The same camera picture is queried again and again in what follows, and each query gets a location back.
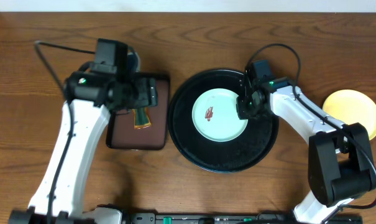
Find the light blue plate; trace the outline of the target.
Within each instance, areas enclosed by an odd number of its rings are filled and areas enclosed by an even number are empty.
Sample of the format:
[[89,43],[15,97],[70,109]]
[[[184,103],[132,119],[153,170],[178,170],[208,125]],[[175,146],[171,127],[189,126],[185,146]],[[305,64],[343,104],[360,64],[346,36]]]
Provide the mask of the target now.
[[202,93],[191,112],[196,130],[215,142],[231,141],[240,136],[248,120],[238,117],[237,97],[237,93],[225,88],[214,88]]

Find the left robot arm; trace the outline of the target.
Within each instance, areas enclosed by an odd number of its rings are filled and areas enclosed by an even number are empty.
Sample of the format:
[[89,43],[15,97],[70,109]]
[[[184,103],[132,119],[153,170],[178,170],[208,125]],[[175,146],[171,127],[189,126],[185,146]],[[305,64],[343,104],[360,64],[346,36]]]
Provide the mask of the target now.
[[44,178],[26,211],[9,223],[122,223],[112,205],[84,212],[88,173],[98,141],[113,112],[157,105],[156,75],[76,71],[65,80],[66,101],[57,142]]

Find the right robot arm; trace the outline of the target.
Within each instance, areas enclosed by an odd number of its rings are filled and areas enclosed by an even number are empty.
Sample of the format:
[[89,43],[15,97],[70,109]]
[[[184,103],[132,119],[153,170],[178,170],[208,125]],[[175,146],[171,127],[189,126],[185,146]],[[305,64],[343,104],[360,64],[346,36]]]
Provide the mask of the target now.
[[237,98],[240,119],[278,116],[308,144],[310,192],[294,209],[298,223],[328,223],[345,208],[376,206],[376,167],[367,130],[345,124],[309,100],[289,78],[248,69]]

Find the yellow plate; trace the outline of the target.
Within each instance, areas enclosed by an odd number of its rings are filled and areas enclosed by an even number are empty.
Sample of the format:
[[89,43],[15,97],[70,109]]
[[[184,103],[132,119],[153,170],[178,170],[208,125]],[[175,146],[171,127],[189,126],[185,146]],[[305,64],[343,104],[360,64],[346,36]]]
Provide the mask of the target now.
[[367,95],[356,90],[339,90],[330,94],[323,110],[346,124],[360,123],[372,140],[376,137],[376,104]]

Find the green and orange sponge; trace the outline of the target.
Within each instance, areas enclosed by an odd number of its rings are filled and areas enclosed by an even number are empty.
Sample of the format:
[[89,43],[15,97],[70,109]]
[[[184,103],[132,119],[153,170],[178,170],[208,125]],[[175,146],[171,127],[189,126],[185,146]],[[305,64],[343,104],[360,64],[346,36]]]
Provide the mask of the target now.
[[148,107],[133,109],[134,129],[144,129],[151,127]]

